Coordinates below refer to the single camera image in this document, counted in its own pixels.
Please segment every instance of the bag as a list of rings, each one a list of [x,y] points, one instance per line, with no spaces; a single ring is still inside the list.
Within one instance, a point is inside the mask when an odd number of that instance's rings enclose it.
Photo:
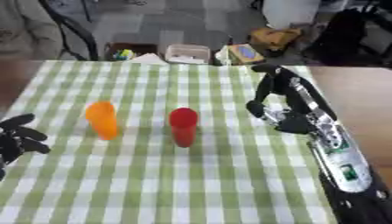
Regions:
[[[337,13],[316,41],[303,51],[329,66],[343,66],[358,55],[366,36],[366,20],[357,10]]]

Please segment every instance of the wooden table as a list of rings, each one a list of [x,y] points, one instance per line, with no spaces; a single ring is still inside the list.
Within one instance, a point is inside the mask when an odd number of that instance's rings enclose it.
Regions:
[[[0,117],[39,69],[39,61],[0,61]],[[311,72],[370,163],[392,188],[392,71],[311,67]]]
[[[392,71],[311,67],[311,72],[361,151],[392,188]]]

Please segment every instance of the orange cup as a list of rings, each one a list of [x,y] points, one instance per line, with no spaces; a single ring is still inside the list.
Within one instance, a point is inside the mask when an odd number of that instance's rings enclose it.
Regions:
[[[88,106],[86,119],[101,139],[111,140],[117,135],[115,107],[110,102],[98,101]]]

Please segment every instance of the robotic hand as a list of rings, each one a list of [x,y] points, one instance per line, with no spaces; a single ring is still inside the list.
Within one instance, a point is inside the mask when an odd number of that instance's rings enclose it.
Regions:
[[[34,120],[33,114],[19,115],[0,122],[0,181],[5,176],[5,166],[27,151],[49,153],[47,145],[41,143],[47,136],[23,127]]]
[[[276,130],[305,134],[320,169],[319,178],[338,223],[392,223],[389,189],[361,154],[316,88],[280,66],[254,66],[266,75],[248,111]],[[263,104],[269,94],[284,95],[290,108],[274,111]]]

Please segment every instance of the yellow object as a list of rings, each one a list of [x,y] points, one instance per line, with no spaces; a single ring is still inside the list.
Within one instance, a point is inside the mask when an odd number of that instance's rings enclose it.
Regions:
[[[301,35],[301,29],[274,30],[268,27],[254,30],[250,34],[252,46],[262,45],[272,51],[283,50]]]
[[[86,119],[101,139],[111,140],[117,135],[115,107],[110,102],[98,101],[90,105],[86,109]]]
[[[229,45],[227,49],[233,65],[247,65],[264,60],[264,57],[249,44]]]
[[[125,49],[125,50],[122,50],[120,56],[126,57],[127,60],[131,60],[131,59],[135,58],[135,53],[130,49]]]

